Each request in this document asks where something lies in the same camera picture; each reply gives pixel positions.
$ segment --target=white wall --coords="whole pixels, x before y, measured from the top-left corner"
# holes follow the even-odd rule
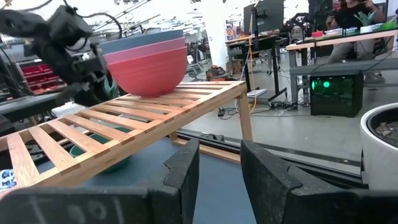
[[[394,16],[398,9],[398,0],[389,0],[388,4],[388,16]]]
[[[187,34],[184,35],[185,37],[185,43],[190,44],[191,42],[196,42],[198,41],[198,37],[196,34]]]

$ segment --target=black robotic arm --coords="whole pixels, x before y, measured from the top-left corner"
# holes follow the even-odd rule
[[[93,33],[76,9],[61,5],[47,21],[31,12],[0,10],[0,33],[33,39],[31,51],[68,85],[60,94],[61,100],[74,97],[83,106],[109,100],[103,80],[110,74],[96,45],[90,45],[88,60],[73,57],[67,50]]]

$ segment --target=stacked bowls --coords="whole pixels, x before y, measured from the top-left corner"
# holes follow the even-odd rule
[[[112,77],[133,95],[156,97],[170,93],[187,71],[182,30],[109,41],[99,47]]]

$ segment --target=plant pot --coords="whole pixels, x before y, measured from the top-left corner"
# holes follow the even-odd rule
[[[383,105],[368,111],[361,118],[364,178],[371,190],[398,190],[397,136],[383,136],[376,132],[381,123],[398,121],[398,103]]]
[[[361,34],[365,34],[372,31],[373,31],[373,26],[361,27]]]

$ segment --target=white pillar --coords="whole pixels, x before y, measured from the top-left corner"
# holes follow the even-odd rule
[[[197,31],[198,40],[201,40],[203,37],[201,36],[201,29],[200,29],[200,27],[199,27],[199,28],[195,28],[195,30]]]
[[[227,8],[222,0],[202,0],[201,11],[206,25],[206,33],[210,46],[213,65],[226,70],[228,59],[226,41],[226,13]]]

